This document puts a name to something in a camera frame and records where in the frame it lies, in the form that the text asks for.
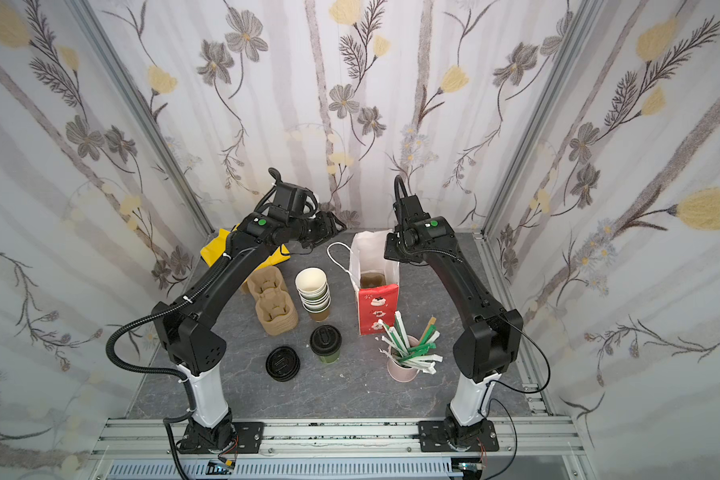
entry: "stack of black lids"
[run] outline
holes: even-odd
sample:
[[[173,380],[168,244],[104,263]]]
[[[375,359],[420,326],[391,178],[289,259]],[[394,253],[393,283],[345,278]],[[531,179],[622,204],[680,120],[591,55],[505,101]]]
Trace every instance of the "stack of black lids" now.
[[[289,346],[279,346],[266,358],[266,372],[278,382],[288,382],[298,373],[301,361]]]
[[[333,355],[342,346],[342,334],[333,325],[320,325],[309,337],[309,346],[317,355]]]

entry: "white bag handle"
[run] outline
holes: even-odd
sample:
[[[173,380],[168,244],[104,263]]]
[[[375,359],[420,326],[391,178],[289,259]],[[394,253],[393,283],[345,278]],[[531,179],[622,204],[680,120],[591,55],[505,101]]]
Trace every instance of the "white bag handle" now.
[[[352,249],[349,247],[349,245],[344,244],[343,242],[334,242],[334,243],[328,245],[328,247],[326,248],[326,253],[328,254],[328,258],[330,258],[334,264],[338,265],[338,268],[344,270],[349,275],[349,280],[352,282],[352,284],[354,284],[357,288],[360,288],[359,282],[355,282],[355,279],[352,278],[352,274],[349,273],[349,270],[344,268],[344,265],[337,262],[336,259],[333,258],[333,255],[331,255],[331,247],[334,245],[344,246],[347,250],[349,250],[350,254],[352,253]]]

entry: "gray marble tabletop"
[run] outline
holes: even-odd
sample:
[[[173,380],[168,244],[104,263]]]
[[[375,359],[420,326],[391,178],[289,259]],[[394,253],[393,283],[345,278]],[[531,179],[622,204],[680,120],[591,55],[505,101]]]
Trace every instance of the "gray marble tabletop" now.
[[[336,241],[352,242],[352,233],[340,234]],[[459,234],[461,249],[483,282],[486,275],[477,245],[471,234]],[[348,252],[336,248],[337,260],[348,264]],[[334,325],[342,333],[339,359],[332,364],[320,363],[309,349],[309,335],[320,323],[309,315],[298,301],[294,285],[296,274],[308,266],[323,269],[331,287],[330,317],[322,324]],[[195,278],[205,269],[202,264]],[[279,264],[298,310],[295,329],[279,336],[268,336],[256,318],[253,297],[239,291],[227,303],[213,330],[227,341],[221,362],[222,386],[226,400],[237,418],[360,418],[360,417],[430,417],[443,416],[458,382],[458,368],[451,348],[463,328],[456,308],[431,268],[401,265],[400,310],[406,328],[421,335],[430,317],[437,317],[441,333],[437,353],[444,357],[434,375],[419,373],[409,383],[390,377],[385,348],[379,335],[358,334],[357,307],[348,275],[330,261],[326,245],[310,255],[292,256]],[[281,345],[292,347],[301,359],[301,369],[288,382],[277,382],[265,370],[270,351]],[[170,366],[164,350],[158,351],[153,366]],[[520,388],[515,365],[502,381]],[[530,414],[522,394],[502,386],[494,389],[513,416]],[[162,418],[176,416],[186,408],[184,391],[172,377],[147,375],[131,409],[129,418]],[[494,413],[503,415],[502,411]]]

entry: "yellow cloth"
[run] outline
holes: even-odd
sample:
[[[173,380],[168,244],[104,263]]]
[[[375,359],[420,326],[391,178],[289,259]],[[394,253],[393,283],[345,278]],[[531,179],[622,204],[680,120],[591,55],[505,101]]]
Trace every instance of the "yellow cloth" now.
[[[206,264],[208,266],[211,266],[216,262],[216,260],[219,259],[221,254],[224,253],[224,249],[226,248],[226,238],[230,235],[229,230],[224,230],[223,228],[219,229],[219,235],[211,240],[210,244],[205,245],[201,250],[200,254],[202,256],[202,259],[206,261]],[[266,259],[261,265],[259,265],[256,269],[263,268],[265,266],[271,266],[271,265],[277,265],[281,262],[285,262],[290,258],[290,255],[288,255],[288,249],[285,245],[282,246],[282,251],[285,253],[285,255],[280,254],[280,250],[275,252],[274,254],[270,255],[268,259]]]

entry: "wall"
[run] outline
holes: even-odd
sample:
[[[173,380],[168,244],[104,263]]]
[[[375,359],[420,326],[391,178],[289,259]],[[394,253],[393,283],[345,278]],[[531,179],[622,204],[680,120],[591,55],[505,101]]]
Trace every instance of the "wall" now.
[[[599,478],[720,478],[720,2],[607,2],[490,232]]]
[[[62,2],[0,2],[0,478],[76,476],[140,382],[107,336],[204,240],[107,79]],[[156,337],[121,343],[146,364]]]
[[[578,2],[91,4],[216,225],[248,214],[276,167],[352,227],[393,225],[401,174],[470,230]]]

